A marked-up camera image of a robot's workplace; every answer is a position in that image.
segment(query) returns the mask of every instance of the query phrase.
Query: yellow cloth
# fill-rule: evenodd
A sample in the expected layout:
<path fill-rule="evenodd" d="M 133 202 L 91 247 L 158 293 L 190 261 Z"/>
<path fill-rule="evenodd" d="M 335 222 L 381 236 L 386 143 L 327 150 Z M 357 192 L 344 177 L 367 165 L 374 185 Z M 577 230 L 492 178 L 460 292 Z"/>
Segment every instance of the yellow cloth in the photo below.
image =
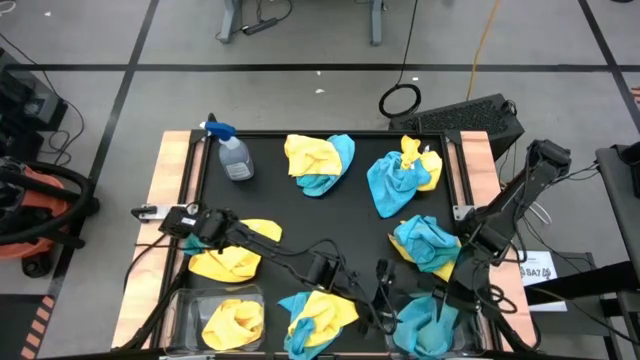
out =
<path fill-rule="evenodd" d="M 312 318 L 316 326 L 304 345 L 318 346 L 338 336 L 342 327 L 358 319 L 358 313 L 352 301 L 314 291 L 300 315 L 289 325 L 289 335 L 293 335 L 298 320 L 304 318 Z"/>
<path fill-rule="evenodd" d="M 403 259 L 410 261 L 414 264 L 416 263 L 413 260 L 413 258 L 411 258 L 407 250 L 405 250 L 404 247 L 398 244 L 398 241 L 396 240 L 395 236 L 391 234 L 387 234 L 387 236 L 389 237 L 389 241 L 391 241 L 391 244 L 393 244 L 393 247 L 395 247 L 396 250 L 398 250 L 398 252 L 400 253 L 400 255 L 402 255 Z M 458 247 L 460 246 L 462 246 L 462 244 L 460 243 L 460 240 L 458 240 Z M 447 261 L 446 264 L 442 265 L 440 269 L 434 271 L 433 273 L 438 275 L 442 280 L 449 282 L 449 278 L 451 278 L 451 273 L 453 272 L 453 267 L 455 265 L 456 265 L 455 261 Z"/>
<path fill-rule="evenodd" d="M 342 161 L 327 140 L 302 135 L 287 135 L 284 154 L 289 158 L 289 175 L 340 175 Z"/>
<path fill-rule="evenodd" d="M 248 219 L 240 220 L 251 230 L 280 242 L 282 228 L 271 220 Z M 226 283 L 237 283 L 253 278 L 260 263 L 260 256 L 251 251 L 229 246 L 222 254 L 218 250 L 208 250 L 203 254 L 191 257 L 189 270 L 200 276 Z"/>
<path fill-rule="evenodd" d="M 422 167 L 427 170 L 431 175 L 431 180 L 423 185 L 418 186 L 418 191 L 431 191 L 436 188 L 440 174 L 442 173 L 442 159 L 435 151 L 428 151 L 420 153 L 418 148 L 420 147 L 420 140 L 414 140 L 407 135 L 400 140 L 400 147 L 402 148 L 402 169 L 409 169 L 411 164 L 420 159 Z"/>
<path fill-rule="evenodd" d="M 202 330 L 202 339 L 214 350 L 230 350 L 260 338 L 264 309 L 255 301 L 227 299 Z"/>

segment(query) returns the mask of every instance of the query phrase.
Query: vacuum hose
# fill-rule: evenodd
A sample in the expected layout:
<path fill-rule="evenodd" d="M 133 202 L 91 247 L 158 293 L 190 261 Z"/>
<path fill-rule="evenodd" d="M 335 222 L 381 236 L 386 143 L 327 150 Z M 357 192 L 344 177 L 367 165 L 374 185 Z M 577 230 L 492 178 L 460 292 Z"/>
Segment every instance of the vacuum hose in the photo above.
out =
<path fill-rule="evenodd" d="M 93 185 L 86 177 L 78 174 L 77 172 L 38 161 L 24 163 L 35 171 L 59 176 L 74 182 L 80 187 L 80 194 L 78 194 L 78 199 L 73 202 L 71 208 L 62 215 L 24 231 L 8 235 L 0 235 L 0 245 L 25 242 L 40 236 L 46 237 L 48 233 L 55 232 L 61 227 L 69 224 L 71 221 L 86 216 L 85 209 L 93 199 Z M 0 169 L 0 181 L 6 181 L 17 186 L 23 186 L 26 183 L 33 183 L 33 181 L 38 182 L 37 180 L 28 178 L 24 175 L 2 169 Z"/>

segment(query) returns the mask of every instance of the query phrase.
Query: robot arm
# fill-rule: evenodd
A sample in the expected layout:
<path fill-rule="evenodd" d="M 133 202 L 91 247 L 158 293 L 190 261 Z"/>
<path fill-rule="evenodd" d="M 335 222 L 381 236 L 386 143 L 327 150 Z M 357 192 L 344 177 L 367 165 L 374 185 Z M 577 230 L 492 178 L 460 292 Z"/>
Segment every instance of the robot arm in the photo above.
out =
<path fill-rule="evenodd" d="M 387 334 L 395 331 L 395 312 L 388 300 L 395 266 L 389 260 L 380 259 L 375 272 L 360 274 L 347 267 L 333 240 L 322 239 L 306 249 L 293 251 L 251 230 L 228 209 L 191 215 L 184 207 L 173 207 L 160 231 L 177 238 L 193 234 L 209 249 L 219 252 L 228 246 L 245 248 L 283 267 L 305 286 L 353 301 L 362 332 L 369 328 L 379 328 Z M 332 245 L 335 254 L 314 249 L 321 243 Z"/>
<path fill-rule="evenodd" d="M 486 207 L 471 210 L 458 224 L 464 246 L 446 290 L 446 302 L 456 308 L 482 313 L 493 320 L 515 351 L 530 351 L 505 320 L 492 299 L 489 266 L 498 266 L 518 236 L 517 222 L 536 198 L 554 181 L 566 175 L 571 165 L 569 150 L 549 140 L 534 141 L 528 148 L 524 169 Z"/>

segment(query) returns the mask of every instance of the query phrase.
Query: metal stand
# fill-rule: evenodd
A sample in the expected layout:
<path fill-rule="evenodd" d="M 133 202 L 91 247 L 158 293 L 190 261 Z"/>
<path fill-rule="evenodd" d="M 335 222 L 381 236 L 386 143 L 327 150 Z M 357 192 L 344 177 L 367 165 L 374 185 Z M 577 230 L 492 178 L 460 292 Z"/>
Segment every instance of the metal stand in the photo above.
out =
<path fill-rule="evenodd" d="M 231 41 L 233 25 L 241 11 L 242 0 L 224 0 L 224 18 L 222 19 L 222 29 L 220 29 L 220 35 L 218 36 L 218 40 L 221 43 L 228 44 Z"/>
<path fill-rule="evenodd" d="M 382 0 L 371 1 L 371 45 L 382 42 Z"/>
<path fill-rule="evenodd" d="M 378 46 L 382 42 L 382 0 L 371 0 L 371 45 Z M 242 0 L 224 0 L 224 18 L 218 40 L 223 44 L 231 42 L 236 19 L 242 11 Z"/>

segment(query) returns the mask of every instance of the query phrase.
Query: gray floor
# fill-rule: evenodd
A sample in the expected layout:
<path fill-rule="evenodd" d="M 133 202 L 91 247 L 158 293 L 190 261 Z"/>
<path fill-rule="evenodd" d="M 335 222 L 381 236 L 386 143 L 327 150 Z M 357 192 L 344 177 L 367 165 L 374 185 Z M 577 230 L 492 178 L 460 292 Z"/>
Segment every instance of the gray floor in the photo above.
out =
<path fill-rule="evenodd" d="M 264 16 L 284 11 L 282 3 L 265 2 Z M 383 44 L 376 48 L 369 46 L 366 5 L 344 0 L 294 3 L 292 15 L 276 27 L 251 37 L 240 33 L 223 46 L 213 38 L 221 24 L 222 1 L 160 0 L 140 63 L 401 62 L 411 2 L 387 1 Z M 14 12 L 0 18 L 0 32 L 40 63 L 126 64 L 148 4 L 21 1 Z M 471 63 L 492 4 L 421 1 L 408 61 Z M 593 0 L 589 5 L 616 61 L 640 65 L 640 2 Z M 255 21 L 253 1 L 246 1 L 244 18 L 246 23 Z M 0 46 L 5 48 L 5 43 L 0 41 Z M 576 0 L 503 1 L 480 62 L 605 64 Z M 147 197 L 163 131 L 194 128 L 210 111 L 239 129 L 384 129 L 387 121 L 378 113 L 377 102 L 397 76 L 379 71 L 136 72 L 98 182 L 101 212 L 83 229 L 88 244 L 73 256 L 40 356 L 109 349 L 139 228 L 129 210 Z M 87 120 L 83 136 L 70 149 L 69 166 L 88 174 L 123 73 L 51 72 L 50 77 Z M 640 85 L 640 73 L 624 77 L 629 86 Z M 464 100 L 469 74 L 408 72 L 404 78 L 421 88 L 421 109 L 426 110 Z M 499 92 L 518 106 L 526 134 L 518 142 L 517 168 L 535 138 L 570 148 L 575 169 L 589 165 L 598 147 L 638 141 L 638 130 L 610 73 L 482 72 L 476 80 L 474 97 Z M 398 94 L 390 101 L 389 108 L 399 110 L 411 99 Z M 77 131 L 78 120 L 68 112 L 63 128 Z M 503 180 L 511 178 L 511 159 Z M 599 266 L 626 259 L 599 177 L 562 183 L 545 192 L 540 203 L 553 224 L 537 227 L 557 250 L 592 252 Z M 528 247 L 543 249 L 525 235 Z M 16 262 L 0 263 L 0 293 L 47 291 L 49 278 L 28 280 L 17 267 Z M 606 355 L 600 340 L 557 335 L 545 339 L 543 348 L 550 353 Z"/>

